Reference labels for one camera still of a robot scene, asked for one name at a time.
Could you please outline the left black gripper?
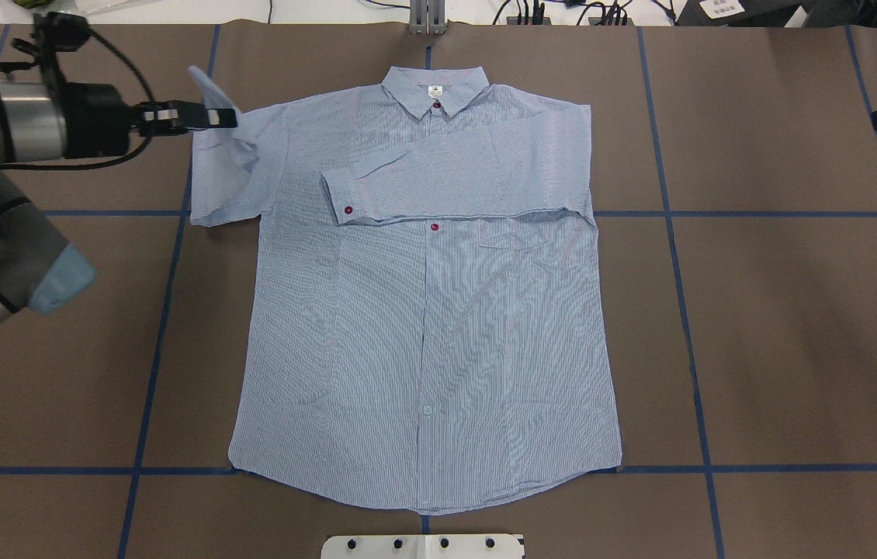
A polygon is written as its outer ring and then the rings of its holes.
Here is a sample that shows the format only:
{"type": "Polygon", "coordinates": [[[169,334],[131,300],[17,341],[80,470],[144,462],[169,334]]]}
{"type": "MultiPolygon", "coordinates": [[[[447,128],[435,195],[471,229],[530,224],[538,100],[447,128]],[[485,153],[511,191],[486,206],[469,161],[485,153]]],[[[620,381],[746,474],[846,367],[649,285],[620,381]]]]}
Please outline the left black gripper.
{"type": "Polygon", "coordinates": [[[204,130],[233,130],[235,109],[208,109],[185,100],[129,105],[113,85],[66,82],[58,91],[65,123],[63,159],[79,160],[140,155],[145,144],[130,149],[131,131],[141,137],[180,137],[204,130]]]}

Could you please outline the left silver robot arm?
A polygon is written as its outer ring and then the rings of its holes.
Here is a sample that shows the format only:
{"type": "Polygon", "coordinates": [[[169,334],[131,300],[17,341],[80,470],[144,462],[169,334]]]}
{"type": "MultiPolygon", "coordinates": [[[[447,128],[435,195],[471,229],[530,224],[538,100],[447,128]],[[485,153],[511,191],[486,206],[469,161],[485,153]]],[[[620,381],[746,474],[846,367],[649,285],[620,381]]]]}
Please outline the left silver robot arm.
{"type": "Polygon", "coordinates": [[[129,134],[175,137],[191,131],[230,130],[230,107],[183,100],[129,105],[116,86],[77,82],[0,82],[0,324],[21,311],[52,314],[87,290],[95,270],[2,171],[2,164],[56,159],[69,169],[84,157],[123,157],[129,134]]]}

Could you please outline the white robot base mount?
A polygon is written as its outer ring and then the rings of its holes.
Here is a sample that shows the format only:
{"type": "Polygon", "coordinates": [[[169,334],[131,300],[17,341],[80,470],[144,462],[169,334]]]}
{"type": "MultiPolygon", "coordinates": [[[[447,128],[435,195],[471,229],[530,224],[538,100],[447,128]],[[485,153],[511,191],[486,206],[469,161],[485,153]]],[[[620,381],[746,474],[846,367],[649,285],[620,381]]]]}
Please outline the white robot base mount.
{"type": "Polygon", "coordinates": [[[525,558],[522,535],[454,533],[332,536],[321,558],[525,558]]]}

